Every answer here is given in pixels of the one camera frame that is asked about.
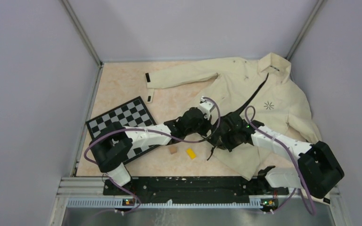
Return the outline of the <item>cream zip-up jacket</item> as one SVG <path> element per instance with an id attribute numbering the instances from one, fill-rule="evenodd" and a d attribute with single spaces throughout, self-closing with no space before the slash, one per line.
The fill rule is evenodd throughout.
<path id="1" fill-rule="evenodd" d="M 305 93 L 291 80 L 291 63 L 269 53 L 259 60 L 226 57 L 195 61 L 147 73 L 148 89 L 165 89 L 213 79 L 186 105 L 196 107 L 202 96 L 213 99 L 221 115 L 248 105 L 248 115 L 272 130 L 316 143 L 321 134 L 312 119 Z"/>

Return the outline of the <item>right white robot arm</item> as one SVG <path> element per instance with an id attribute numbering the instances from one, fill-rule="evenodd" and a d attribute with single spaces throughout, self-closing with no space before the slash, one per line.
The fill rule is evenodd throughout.
<path id="1" fill-rule="evenodd" d="M 312 197 L 321 199 L 345 176 L 345 173 L 324 142 L 315 144 L 299 141 L 271 128 L 262 122 L 247 122 L 236 113 L 220 118 L 210 139 L 214 146 L 232 152 L 242 144 L 271 150 L 291 161 L 296 169 L 271 167 L 257 181 L 263 194 L 270 194 L 277 187 L 306 190 Z"/>

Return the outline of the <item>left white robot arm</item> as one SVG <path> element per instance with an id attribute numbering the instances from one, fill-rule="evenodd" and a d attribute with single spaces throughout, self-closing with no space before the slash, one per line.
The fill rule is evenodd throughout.
<path id="1" fill-rule="evenodd" d="M 116 123 L 108 132 L 94 139 L 89 149 L 99 170 L 114 181 L 115 190 L 123 195 L 128 194 L 132 190 L 132 181 L 124 162 L 130 157 L 130 150 L 186 142 L 186 136 L 195 133 L 205 136 L 212 127 L 213 109 L 205 105 L 192 107 L 181 117 L 154 126 L 123 127 Z"/>

